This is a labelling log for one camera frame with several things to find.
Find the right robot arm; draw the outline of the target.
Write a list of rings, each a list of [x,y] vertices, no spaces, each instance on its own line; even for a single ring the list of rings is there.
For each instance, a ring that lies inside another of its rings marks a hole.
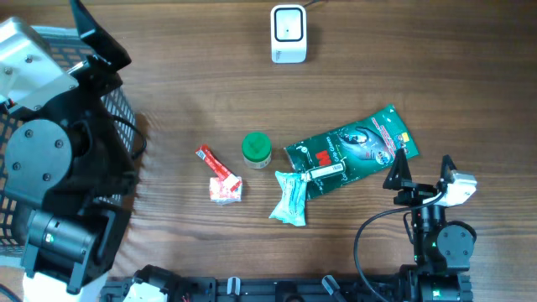
[[[414,249],[414,264],[399,269],[396,301],[473,300],[466,272],[477,240],[476,231],[462,221],[448,221],[446,209],[465,203],[477,190],[474,175],[456,168],[450,156],[442,158],[436,185],[412,180],[405,151],[398,150],[383,188],[396,190],[394,204],[408,209],[404,223]]]

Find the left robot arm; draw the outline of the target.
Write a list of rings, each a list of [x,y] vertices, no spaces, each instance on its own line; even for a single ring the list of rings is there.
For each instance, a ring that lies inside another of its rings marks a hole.
[[[23,208],[21,265],[27,301],[94,301],[131,213],[113,205],[138,183],[134,162],[102,98],[122,85],[128,52],[79,1],[76,32],[91,54],[70,69],[18,18],[1,26],[1,108],[21,121],[8,140],[5,195]]]

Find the small green white box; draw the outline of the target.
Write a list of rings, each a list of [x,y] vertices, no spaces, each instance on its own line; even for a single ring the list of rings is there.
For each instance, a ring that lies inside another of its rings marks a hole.
[[[301,175],[301,179],[305,182],[311,182],[314,180],[330,178],[335,175],[343,174],[345,170],[346,165],[343,162],[339,162],[337,164],[330,164],[309,169]]]

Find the long red sachet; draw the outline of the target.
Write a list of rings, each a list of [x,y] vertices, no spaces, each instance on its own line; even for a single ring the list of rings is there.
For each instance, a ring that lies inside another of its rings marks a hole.
[[[238,190],[242,181],[216,158],[208,145],[202,144],[196,150],[196,155],[211,168],[226,188],[230,191]]]

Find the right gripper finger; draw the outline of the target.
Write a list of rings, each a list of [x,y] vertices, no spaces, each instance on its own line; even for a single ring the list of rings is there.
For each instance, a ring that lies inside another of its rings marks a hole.
[[[452,172],[456,170],[456,166],[449,154],[442,157],[441,172],[438,184],[448,184],[453,182]]]
[[[383,182],[385,190],[403,190],[412,186],[412,176],[409,170],[405,151],[400,148],[395,153],[394,162]]]

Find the chicken seasoning jar green lid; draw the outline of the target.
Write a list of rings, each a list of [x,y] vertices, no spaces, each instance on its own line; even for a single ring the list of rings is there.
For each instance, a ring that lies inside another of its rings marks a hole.
[[[242,141],[242,156],[245,164],[251,169],[266,167],[272,156],[272,144],[265,133],[252,132]]]

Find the mint tissue pack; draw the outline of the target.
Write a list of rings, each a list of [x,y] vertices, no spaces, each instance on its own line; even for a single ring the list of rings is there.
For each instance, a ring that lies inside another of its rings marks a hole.
[[[281,199],[270,214],[270,219],[277,219],[295,227],[305,227],[305,195],[307,182],[301,174],[275,172],[276,180],[282,190]]]

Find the green 3M gloves packet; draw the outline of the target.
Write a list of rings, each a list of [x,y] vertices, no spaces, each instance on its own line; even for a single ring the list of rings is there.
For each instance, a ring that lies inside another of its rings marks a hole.
[[[293,143],[284,151],[297,173],[339,162],[345,164],[343,173],[307,185],[306,198],[312,200],[389,168],[399,149],[409,159],[420,154],[395,107],[388,105],[361,121]]]

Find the red tissue box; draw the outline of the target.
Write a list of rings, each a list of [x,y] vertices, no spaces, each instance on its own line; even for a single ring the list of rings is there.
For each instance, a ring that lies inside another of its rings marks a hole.
[[[218,177],[212,177],[209,183],[209,196],[211,201],[220,206],[240,202],[242,200],[242,184],[236,190],[230,190]]]

